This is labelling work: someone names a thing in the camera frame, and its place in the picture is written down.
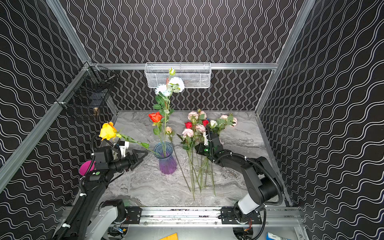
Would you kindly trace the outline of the cream rose stem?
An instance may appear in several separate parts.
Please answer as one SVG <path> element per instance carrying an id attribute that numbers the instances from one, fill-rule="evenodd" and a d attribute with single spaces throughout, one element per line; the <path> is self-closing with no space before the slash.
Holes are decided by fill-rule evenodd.
<path id="1" fill-rule="evenodd" d="M 185 174 L 184 174 L 184 171 L 183 171 L 183 169 L 182 169 L 182 166 L 181 166 L 181 164 L 180 164 L 178 155 L 177 155 L 177 153 L 176 153 L 176 147 L 175 147 L 175 145 L 174 145 L 174 143 L 173 143 L 173 137 L 174 137 L 175 133 L 174 133 L 174 131 L 173 131 L 173 129 L 172 129 L 171 127 L 166 127 L 166 135 L 167 135 L 167 137 L 169 138 L 169 141 L 170 141 L 170 143 L 171 143 L 171 145 L 172 145 L 172 147 L 173 147 L 173 149 L 174 149 L 175 157 L 176 157 L 178 166 L 179 166 L 179 168 L 180 168 L 180 171 L 181 171 L 181 173 L 182 173 L 182 176 L 183 176 L 183 178 L 184 178 L 184 180 L 185 180 L 185 182 L 186 182 L 186 184 L 187 184 L 187 187 L 188 187 L 189 191 L 191 192 L 191 191 L 192 191 L 192 190 L 191 190 L 191 187 L 190 187 L 190 185 L 189 185 L 189 183 L 188 183 L 188 181 L 187 181 L 187 178 L 186 178 L 186 176 L 185 176 Z"/>

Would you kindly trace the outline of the pink rose spray stem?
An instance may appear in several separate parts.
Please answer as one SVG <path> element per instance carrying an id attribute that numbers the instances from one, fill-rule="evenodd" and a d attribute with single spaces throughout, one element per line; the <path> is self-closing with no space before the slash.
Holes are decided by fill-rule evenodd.
<path id="1" fill-rule="evenodd" d="M 196 191 L 202 191 L 203 189 L 203 167 L 202 158 L 198 157 L 197 147 L 203 140 L 203 132 L 206 128 L 203 124 L 205 120 L 204 115 L 201 112 L 188 113 L 188 121 L 185 123 L 185 128 L 178 137 L 181 140 L 182 148 L 187 153 L 187 160 L 189 166 L 189 173 L 191 178 L 191 192 L 193 199 L 196 199 Z"/>

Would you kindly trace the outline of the purple blue glass vase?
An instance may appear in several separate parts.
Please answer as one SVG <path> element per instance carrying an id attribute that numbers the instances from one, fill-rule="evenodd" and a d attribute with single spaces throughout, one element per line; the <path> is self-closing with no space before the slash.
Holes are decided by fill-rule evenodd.
<path id="1" fill-rule="evenodd" d="M 177 160 L 174 157 L 174 147 L 171 143 L 158 143 L 154 147 L 154 156 L 158 159 L 159 168 L 163 174 L 171 175 L 176 171 Z"/>

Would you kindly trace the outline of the white light-blue flower stem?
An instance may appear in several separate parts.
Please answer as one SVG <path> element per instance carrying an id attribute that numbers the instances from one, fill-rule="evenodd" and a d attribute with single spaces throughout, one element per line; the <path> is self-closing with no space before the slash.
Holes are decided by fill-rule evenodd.
<path id="1" fill-rule="evenodd" d="M 173 94 L 181 93 L 184 89 L 185 84 L 181 78 L 176 76 L 176 70 L 174 68 L 169 69 L 166 83 L 159 85 L 155 89 L 156 104 L 153 105 L 153 108 L 164 116 L 165 127 L 167 127 L 170 115 L 174 112 L 171 97 Z"/>

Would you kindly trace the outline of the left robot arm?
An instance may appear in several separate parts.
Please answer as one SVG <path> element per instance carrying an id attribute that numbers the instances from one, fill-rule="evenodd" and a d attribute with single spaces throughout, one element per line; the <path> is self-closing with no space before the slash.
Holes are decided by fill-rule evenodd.
<path id="1" fill-rule="evenodd" d="M 80 194 L 66 220 L 53 236 L 54 240 L 101 240 L 105 239 L 111 225 L 138 224 L 142 209 L 126 207 L 124 201 L 100 202 L 108 186 L 134 170 L 148 155 L 147 151 L 133 150 L 122 156 L 116 147 L 95 150 L 91 167 L 80 181 Z"/>

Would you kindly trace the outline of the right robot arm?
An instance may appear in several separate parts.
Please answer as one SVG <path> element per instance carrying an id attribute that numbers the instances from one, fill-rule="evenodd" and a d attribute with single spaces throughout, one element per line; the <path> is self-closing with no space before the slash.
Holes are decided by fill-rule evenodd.
<path id="1" fill-rule="evenodd" d="M 277 173 L 265 157 L 250 158 L 224 149 L 218 134 L 207 131 L 204 142 L 195 146 L 197 154 L 222 168 L 229 168 L 243 175 L 247 194 L 233 207 L 231 220 L 247 222 L 252 213 L 264 210 L 266 206 L 283 203 L 284 188 Z"/>

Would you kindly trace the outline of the yellow rose stem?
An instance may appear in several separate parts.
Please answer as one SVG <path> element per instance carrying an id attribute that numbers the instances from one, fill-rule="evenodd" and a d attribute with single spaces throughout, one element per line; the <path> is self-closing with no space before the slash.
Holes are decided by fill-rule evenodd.
<path id="1" fill-rule="evenodd" d="M 123 139 L 125 142 L 138 144 L 142 147 L 144 147 L 146 150 L 152 152 L 156 157 L 160 157 L 159 154 L 157 154 L 155 151 L 150 149 L 150 145 L 148 143 L 144 143 L 141 141 L 136 141 L 132 137 L 129 137 L 127 135 L 123 135 L 117 131 L 117 129 L 114 127 L 114 124 L 112 122 L 104 123 L 101 130 L 99 137 L 102 138 L 102 140 L 111 140 L 114 138 L 120 138 Z"/>

